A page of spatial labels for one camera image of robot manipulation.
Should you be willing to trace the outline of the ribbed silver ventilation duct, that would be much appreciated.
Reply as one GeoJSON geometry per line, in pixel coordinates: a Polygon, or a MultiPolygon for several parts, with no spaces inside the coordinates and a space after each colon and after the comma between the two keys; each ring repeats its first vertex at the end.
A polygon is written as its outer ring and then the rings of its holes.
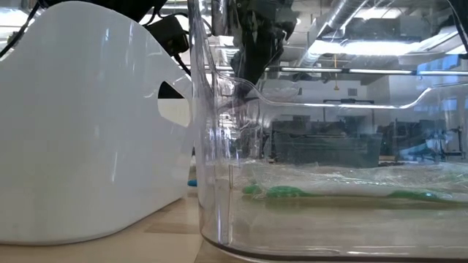
{"type": "Polygon", "coordinates": [[[333,0],[331,9],[315,18],[307,34],[307,49],[299,67],[312,67],[321,55],[331,53],[333,41],[344,36],[347,24],[369,0],[333,0]]]}

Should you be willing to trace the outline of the dark equipment shelf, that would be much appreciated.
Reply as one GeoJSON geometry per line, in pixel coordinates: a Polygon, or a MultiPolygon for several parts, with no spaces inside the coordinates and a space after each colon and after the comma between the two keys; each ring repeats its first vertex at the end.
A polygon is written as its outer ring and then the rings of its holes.
{"type": "Polygon", "coordinates": [[[334,121],[310,120],[297,117],[292,121],[274,121],[271,126],[273,133],[292,134],[294,136],[326,136],[326,137],[359,137],[373,134],[371,123],[362,116],[343,117],[334,121]]]}

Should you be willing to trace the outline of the blue robot workstation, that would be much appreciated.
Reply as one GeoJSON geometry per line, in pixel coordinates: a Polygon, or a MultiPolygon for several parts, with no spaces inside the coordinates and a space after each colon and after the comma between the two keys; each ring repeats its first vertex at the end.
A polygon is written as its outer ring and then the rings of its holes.
{"type": "Polygon", "coordinates": [[[395,122],[379,126],[382,135],[381,156],[398,161],[448,161],[450,157],[466,158],[461,127],[444,129],[436,124],[395,122]]]}

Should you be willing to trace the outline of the silver overhead rail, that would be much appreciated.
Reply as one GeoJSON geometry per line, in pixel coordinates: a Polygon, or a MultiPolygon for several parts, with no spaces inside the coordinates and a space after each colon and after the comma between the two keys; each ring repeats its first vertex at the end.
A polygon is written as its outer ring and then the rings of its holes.
{"type": "Polygon", "coordinates": [[[322,67],[304,68],[304,67],[288,67],[288,66],[267,67],[263,71],[261,71],[261,74],[263,74],[265,72],[468,77],[468,72],[467,71],[400,70],[400,69],[348,69],[348,68],[322,68],[322,67]]]}

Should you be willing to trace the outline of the clear plastic bin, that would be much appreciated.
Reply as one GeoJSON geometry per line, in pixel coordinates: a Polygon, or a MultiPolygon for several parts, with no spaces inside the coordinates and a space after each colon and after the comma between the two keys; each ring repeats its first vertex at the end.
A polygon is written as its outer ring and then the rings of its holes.
{"type": "MultiPolygon", "coordinates": [[[[299,67],[315,18],[333,0],[294,0],[296,26],[279,60],[299,67]]],[[[241,258],[282,262],[468,263],[468,205],[366,197],[245,194],[248,163],[373,168],[468,164],[468,77],[265,72],[256,99],[235,99],[235,0],[188,0],[200,228],[241,258]],[[273,133],[274,121],[362,116],[359,137],[273,133]],[[466,158],[394,161],[379,126],[461,127],[466,158]]],[[[369,0],[333,42],[403,42],[400,56],[326,53],[312,67],[468,72],[468,0],[369,0]]]]}

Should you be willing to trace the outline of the white plastic bin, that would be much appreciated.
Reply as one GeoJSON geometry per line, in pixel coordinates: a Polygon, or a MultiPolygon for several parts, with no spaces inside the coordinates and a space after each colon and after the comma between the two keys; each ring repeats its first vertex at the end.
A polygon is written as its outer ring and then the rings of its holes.
{"type": "Polygon", "coordinates": [[[138,22],[68,1],[0,61],[0,244],[114,234],[182,198],[192,83],[138,22]]]}

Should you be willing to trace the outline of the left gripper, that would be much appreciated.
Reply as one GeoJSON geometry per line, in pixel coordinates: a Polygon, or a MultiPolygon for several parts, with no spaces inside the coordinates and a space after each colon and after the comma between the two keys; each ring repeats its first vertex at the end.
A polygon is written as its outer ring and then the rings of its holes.
{"type": "Polygon", "coordinates": [[[146,26],[146,29],[169,56],[185,53],[189,49],[187,33],[174,16],[164,17],[146,26]]]}

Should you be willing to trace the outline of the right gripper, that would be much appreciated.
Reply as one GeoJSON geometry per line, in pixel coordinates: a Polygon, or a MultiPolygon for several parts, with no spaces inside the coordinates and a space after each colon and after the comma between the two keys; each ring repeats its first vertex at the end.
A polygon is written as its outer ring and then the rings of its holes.
{"type": "Polygon", "coordinates": [[[294,0],[235,0],[233,44],[238,51],[230,60],[235,76],[250,83],[235,85],[235,99],[256,99],[255,84],[269,64],[279,60],[283,44],[294,32],[294,0]]]}

